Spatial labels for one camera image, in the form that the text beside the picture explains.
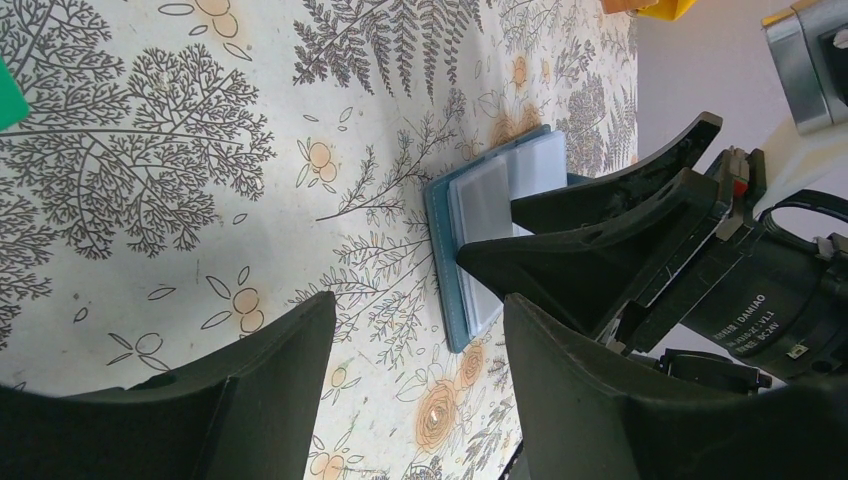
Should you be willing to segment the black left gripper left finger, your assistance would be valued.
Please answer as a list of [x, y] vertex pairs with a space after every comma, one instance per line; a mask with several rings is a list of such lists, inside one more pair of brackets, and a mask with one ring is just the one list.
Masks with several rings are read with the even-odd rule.
[[300, 479], [336, 325], [320, 292], [129, 389], [1, 391], [5, 479]]

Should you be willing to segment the silver grey credit card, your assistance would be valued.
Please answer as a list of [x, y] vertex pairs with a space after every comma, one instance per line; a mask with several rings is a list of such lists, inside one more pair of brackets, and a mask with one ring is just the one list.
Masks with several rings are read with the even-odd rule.
[[513, 236], [508, 167], [502, 156], [463, 173], [449, 191], [460, 246]]

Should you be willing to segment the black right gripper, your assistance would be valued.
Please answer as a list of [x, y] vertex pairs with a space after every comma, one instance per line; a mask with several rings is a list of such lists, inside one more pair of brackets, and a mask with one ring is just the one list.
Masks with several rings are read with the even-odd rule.
[[847, 371], [847, 241], [804, 240], [756, 212], [761, 150], [693, 171], [723, 119], [700, 113], [654, 154], [511, 202], [526, 236], [467, 244], [458, 265], [500, 299], [626, 351], [683, 324], [783, 380]]

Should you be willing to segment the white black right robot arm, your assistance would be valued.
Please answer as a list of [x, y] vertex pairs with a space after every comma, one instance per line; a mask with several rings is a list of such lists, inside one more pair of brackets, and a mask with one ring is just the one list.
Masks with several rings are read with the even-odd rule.
[[774, 379], [847, 373], [847, 239], [781, 227], [761, 150], [697, 160], [721, 119], [704, 112], [651, 157], [512, 201], [520, 237], [472, 241], [458, 265], [612, 351], [645, 360], [677, 325], [717, 353], [669, 349], [651, 367], [754, 394]]

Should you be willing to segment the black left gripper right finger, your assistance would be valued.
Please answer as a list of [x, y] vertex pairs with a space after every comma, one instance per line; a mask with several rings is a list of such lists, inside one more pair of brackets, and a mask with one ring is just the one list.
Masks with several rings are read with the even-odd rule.
[[678, 380], [568, 329], [519, 294], [504, 330], [535, 479], [843, 479], [847, 383], [745, 396]]

